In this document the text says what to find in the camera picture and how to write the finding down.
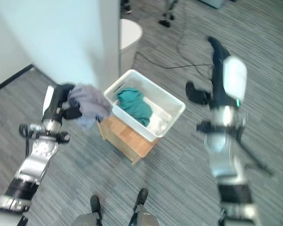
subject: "baseboard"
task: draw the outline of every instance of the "baseboard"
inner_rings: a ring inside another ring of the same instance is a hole
[[[7,84],[18,78],[20,75],[24,74],[25,72],[29,71],[33,68],[33,65],[30,64],[27,67],[23,68],[21,71],[18,71],[16,74],[12,75],[10,78],[6,79],[4,82],[0,84],[0,89],[5,87]]]

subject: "gray carpet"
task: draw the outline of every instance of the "gray carpet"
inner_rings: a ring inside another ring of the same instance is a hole
[[[164,1],[132,1],[126,18],[144,29],[139,51],[165,66],[184,65],[175,51],[183,20],[187,31],[182,53],[196,64],[211,63],[207,35],[218,38],[242,58],[248,68],[243,112],[250,113],[243,142],[275,171],[268,176],[248,170],[254,200],[264,226],[283,226],[283,0],[227,1],[215,10],[196,0],[179,1],[176,20],[167,29],[157,24]],[[208,80],[193,68],[166,70],[140,55],[134,68],[186,103],[186,111],[150,154],[134,167],[96,127],[82,130],[74,121],[63,129],[72,137],[60,146],[35,195],[29,217],[31,226],[67,226],[89,212],[89,197],[97,194],[104,226],[127,225],[140,188],[149,190],[146,208],[162,226],[213,226],[219,216],[219,198],[210,174],[208,154],[196,123],[209,119],[208,107],[190,103],[184,86],[193,80],[210,89]],[[208,76],[208,68],[199,68]],[[18,135],[22,122],[38,122],[46,87],[51,82],[38,71],[19,77],[0,90],[0,194],[5,191],[25,154]],[[249,159],[238,150],[243,162]]]

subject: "white wall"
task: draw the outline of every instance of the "white wall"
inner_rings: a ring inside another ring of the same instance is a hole
[[[0,0],[0,14],[55,82],[105,90],[118,78],[118,0]]]
[[[0,17],[0,84],[29,64],[27,54]]]

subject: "white robot shell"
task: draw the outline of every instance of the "white robot shell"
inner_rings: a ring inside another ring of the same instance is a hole
[[[244,100],[247,82],[247,69],[245,63],[236,56],[228,56],[223,61],[223,87],[228,96]]]

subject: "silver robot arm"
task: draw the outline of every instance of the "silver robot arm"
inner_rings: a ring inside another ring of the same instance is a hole
[[[63,102],[74,85],[66,84],[55,88],[49,86],[43,105],[42,125],[31,125],[30,132],[36,132],[36,140],[29,156],[25,158],[9,184],[5,194],[0,196],[0,226],[25,226],[28,219],[23,216],[32,204],[33,195],[42,182],[49,162],[58,151],[58,145],[68,143],[70,135],[61,132],[62,117],[69,118],[69,111],[62,109]]]
[[[247,69],[218,40],[209,37],[208,41],[214,48],[213,94],[207,100],[212,120],[203,121],[197,130],[206,133],[204,146],[221,197],[219,225],[261,226],[244,167],[236,155],[237,141],[241,139],[247,119],[239,113],[245,95]]]

